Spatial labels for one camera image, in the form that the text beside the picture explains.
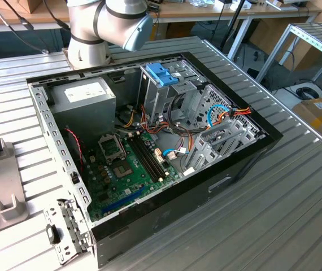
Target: ram slot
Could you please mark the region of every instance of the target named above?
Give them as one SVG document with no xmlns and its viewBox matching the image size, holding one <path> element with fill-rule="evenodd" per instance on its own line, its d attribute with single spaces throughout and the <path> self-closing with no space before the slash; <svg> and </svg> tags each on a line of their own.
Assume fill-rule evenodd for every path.
<svg viewBox="0 0 322 271">
<path fill-rule="evenodd" d="M 160 178 L 165 178 L 166 175 L 163 169 L 146 148 L 143 140 L 138 137 L 128 139 L 128 143 L 132 150 L 137 155 L 142 166 L 146 169 L 153 182 L 158 182 Z"/>
</svg>

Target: slatted aluminum table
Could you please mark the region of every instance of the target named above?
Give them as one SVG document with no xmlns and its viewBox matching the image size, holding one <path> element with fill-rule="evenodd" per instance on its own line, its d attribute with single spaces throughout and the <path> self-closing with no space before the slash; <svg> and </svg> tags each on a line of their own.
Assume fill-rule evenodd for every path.
<svg viewBox="0 0 322 271">
<path fill-rule="evenodd" d="M 297 43 L 300 39 L 308 42 L 310 45 L 317 48 L 319 51 L 322 52 L 322 23 L 305 23 L 305 24 L 289 24 L 283 35 L 281 36 L 280 40 L 274 47 L 273 51 L 270 53 L 269 58 L 265 62 L 263 68 L 260 70 L 258 76 L 256 77 L 257 82 L 261 82 L 264 76 L 267 74 L 268 70 L 270 69 L 275 57 L 279 53 L 279 51 L 283 48 L 286 41 L 288 40 L 290 34 L 296 35 L 294 41 L 290 44 L 289 48 L 287 49 L 286 53 L 280 60 L 279 64 L 283 65 L 284 62 L 287 60 L 288 56 L 291 55 L 289 52 L 293 52 Z M 317 74 L 312 79 L 316 81 L 318 77 L 322 74 L 322 67 L 317 72 Z"/>
<path fill-rule="evenodd" d="M 117 62 L 190 51 L 284 137 L 238 183 L 110 262 L 104 270 L 322 270 L 322 138 L 197 37 L 148 42 Z M 25 78 L 69 71 L 63 54 L 0 59 L 0 137 L 15 145 L 30 217 L 0 231 L 0 270 L 95 270 L 86 253 L 61 267 L 42 209 L 67 198 Z"/>
</svg>

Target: green motherboard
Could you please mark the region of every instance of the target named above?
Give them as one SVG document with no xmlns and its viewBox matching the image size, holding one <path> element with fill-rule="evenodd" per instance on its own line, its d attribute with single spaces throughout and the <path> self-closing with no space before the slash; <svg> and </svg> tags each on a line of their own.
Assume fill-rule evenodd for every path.
<svg viewBox="0 0 322 271">
<path fill-rule="evenodd" d="M 152 138 L 147 133 L 141 134 L 139 138 L 155 158 L 154 150 L 157 147 Z M 127 154 L 123 160 L 115 159 L 112 163 L 107 164 L 105 155 L 98 145 L 85 155 L 86 164 L 83 178 L 86 179 L 85 183 L 92 198 L 88 207 L 92 221 L 97 221 L 179 178 L 176 170 L 165 162 L 158 165 L 166 176 L 161 181 L 155 180 L 142 165 L 143 158 L 137 157 L 135 148 L 130 146 L 128 139 L 124 137 L 119 141 Z M 119 151 L 110 143 L 104 149 L 106 153 Z"/>
</svg>

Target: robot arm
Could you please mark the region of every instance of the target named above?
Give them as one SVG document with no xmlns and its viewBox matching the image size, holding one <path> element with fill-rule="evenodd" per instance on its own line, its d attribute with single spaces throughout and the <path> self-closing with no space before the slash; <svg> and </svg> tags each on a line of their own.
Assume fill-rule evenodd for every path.
<svg viewBox="0 0 322 271">
<path fill-rule="evenodd" d="M 152 18 L 145 0 L 68 0 L 71 41 L 68 59 L 75 68 L 107 64 L 107 41 L 135 51 L 148 40 Z"/>
</svg>

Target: open computer tower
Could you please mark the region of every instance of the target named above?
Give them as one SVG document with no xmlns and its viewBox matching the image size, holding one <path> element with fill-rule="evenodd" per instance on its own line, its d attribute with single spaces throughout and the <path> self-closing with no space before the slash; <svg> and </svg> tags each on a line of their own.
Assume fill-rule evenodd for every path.
<svg viewBox="0 0 322 271">
<path fill-rule="evenodd" d="M 191 53 L 28 79 L 59 178 L 61 264 L 98 267 L 240 180 L 282 134 Z"/>
</svg>

